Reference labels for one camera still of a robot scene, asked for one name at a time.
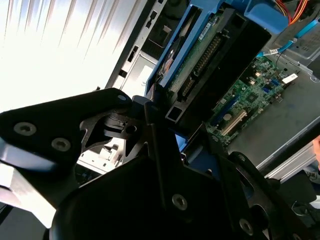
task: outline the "white label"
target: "white label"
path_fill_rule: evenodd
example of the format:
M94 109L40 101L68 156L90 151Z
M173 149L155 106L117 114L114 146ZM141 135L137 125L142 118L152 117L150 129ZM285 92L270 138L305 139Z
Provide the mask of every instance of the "white label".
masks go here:
M278 49L270 49L269 53L270 54L277 54L278 53Z
M206 24L205 28L203 29L202 33L201 33L200 36L199 36L199 40L200 40L200 41L205 37L205 35L206 35L206 33L208 32L208 30L209 30L210 27L211 27L211 23L208 22L208 23Z
M295 80L298 77L297 74L293 73L290 76L285 77L284 79L282 79L282 82L284 82L285 84L290 83L291 81Z

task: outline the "blue drive cage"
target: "blue drive cage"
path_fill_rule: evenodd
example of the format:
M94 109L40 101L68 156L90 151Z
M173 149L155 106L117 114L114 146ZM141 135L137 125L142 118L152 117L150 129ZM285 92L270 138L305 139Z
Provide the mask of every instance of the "blue drive cage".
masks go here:
M217 13L221 4L226 2L233 8L242 13L246 18L252 20L253 22L259 24L262 28L267 29L271 33L279 34L288 26L287 17L283 16L279 11L275 9L275 3L271 0L191 0L188 8L186 9L179 25L177 26L175 32L173 33L168 45L163 51L157 66L154 68L150 78L146 84L145 94L149 92L153 82L150 79L158 72L159 67L161 67L164 58L168 54L170 47L172 46L174 39L178 36L180 29L183 26L189 12L192 7L197 7L201 9L201 14L196 20L193 28L191 29L188 37L186 38L183 46L181 47L178 55L176 56L174 62L172 63L170 69L166 76L160 81L160 85L167 88L173 76L183 63L185 57L188 55L193 44L199 37L200 33L204 29L208 22L210 15Z

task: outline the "electronic component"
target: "electronic component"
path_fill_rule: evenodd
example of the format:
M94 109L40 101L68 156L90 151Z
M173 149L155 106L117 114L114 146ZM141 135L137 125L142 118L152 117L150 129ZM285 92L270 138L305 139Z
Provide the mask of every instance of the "electronic component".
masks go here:
M266 88L266 87L263 87L262 90L263 90L266 94L268 94L268 93L270 92L270 90L269 90L268 88Z
M221 111L219 112L219 114L211 121L211 125L215 126L217 125L222 118L224 117L224 115L229 111L230 108L232 108L232 106L237 102L237 100L239 99L239 95L235 96L234 98L232 98L227 105L225 105L223 107L223 109L221 109Z
M245 100L247 100L249 103L252 104L257 98L258 98L258 96L252 92L252 93L250 93L249 96L246 97Z
M245 116L247 112L242 109L228 124L225 126L224 129L221 131L221 135L227 135Z
M214 108L212 121L219 123L217 132L214 134L224 145L228 145L231 141L238 135L238 133L250 125L251 121L262 113L264 108L272 104L273 102L281 102L282 97L280 93L284 90L284 87L276 81L276 79L270 79L271 73L279 76L285 75L285 72L277 69L277 67L265 57L256 58L253 60L250 66L255 66L253 71L252 67L248 67L246 71L239 77L239 80L229 89L229 91L223 96L224 101L218 102L218 105ZM266 76L260 75L256 76L256 72L266 72ZM249 82L250 80L255 81L254 85L246 84L244 81ZM236 104L229 105L235 97L237 96ZM248 114L245 116L241 123L236 124L232 130L225 132L224 130L228 127L231 119L224 125L226 121L222 122L223 116L226 114L231 114L236 116L241 110L245 110ZM215 130L215 125L206 124L206 128L210 133Z
M275 86L279 86L279 85L280 85L280 83L279 83L278 80L276 80L276 79L271 79L271 83L272 83L273 85L275 85Z
M232 118L232 115L230 113L227 113L226 115L223 116L223 120L225 121L230 121Z
M184 85L183 85L183 92L182 92L182 96L187 96L189 90L192 88L193 84L195 83L195 80L190 77L187 81L185 81Z
M220 43L222 42L222 37L219 35L215 36L213 40L211 41L210 45L205 50L204 54L200 58L199 62L194 68L194 75L199 76L199 74L202 72L206 64L208 63L211 56L214 54L214 52L218 49Z

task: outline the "wire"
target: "wire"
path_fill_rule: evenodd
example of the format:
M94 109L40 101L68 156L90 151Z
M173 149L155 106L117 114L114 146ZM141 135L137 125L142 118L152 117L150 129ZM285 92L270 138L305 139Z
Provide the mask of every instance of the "wire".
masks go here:
M313 21L309 22L304 28L302 28L296 35L294 35L294 38L292 40L289 40L284 46L276 48L276 49L269 49L268 51L261 51L256 56L263 57L263 56L269 56L277 53L283 53L286 49L290 48L292 44L294 44L297 39L304 36L306 33L308 33L310 30L312 30L317 24L319 24L320 18L316 18Z
M285 11L287 17L288 17L288 21L289 21L289 25L291 24L292 18L291 18L291 14L288 10L288 8L286 7L286 5L284 5L284 3L281 0L278 0L277 3L283 8L283 10Z
M308 3L308 0L301 0L300 1L290 25L294 24L300 18L300 16L302 15L302 13L304 12L304 10L307 6L307 3Z
M276 1L275 2L277 8L279 9L279 11L284 15L284 16L287 16L287 13L286 11L284 10L284 8Z
M278 58L277 58L276 61L275 61L275 67L276 67L276 68L278 67L279 58L281 57L281 55L282 55L283 53L284 53L284 51L279 54Z

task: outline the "silver screw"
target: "silver screw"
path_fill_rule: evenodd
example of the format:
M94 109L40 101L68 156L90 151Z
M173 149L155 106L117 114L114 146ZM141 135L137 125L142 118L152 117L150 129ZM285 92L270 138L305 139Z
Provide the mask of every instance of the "silver screw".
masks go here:
M172 196L172 203L181 211L186 210L188 207L187 200L180 194L174 194Z
M253 229L253 227L251 226L251 224L247 220L241 218L239 220L239 224L240 224L241 229L246 234L248 234L249 236L252 236L254 234L254 229Z
M238 157L239 157L239 159L240 159L241 161L243 161L243 162L246 161L246 158L245 158L244 156L242 156L241 154L239 154Z
M118 95L118 99L122 100L122 101L125 101L127 100L127 98L125 96L122 96L122 95Z
M13 130L23 136L31 136L36 133L37 128L30 122L19 122L14 125Z
M311 76L310 76L310 80L313 81L313 82L315 82L316 84L317 84L317 83L320 83L320 80L319 80L316 76L314 76L314 75L311 75Z
M51 146L60 152L66 152L71 148L71 143L63 138L63 137L57 137L51 142Z
M293 236L294 240L302 240L301 237L299 237L299 235L297 235L295 233L292 236Z

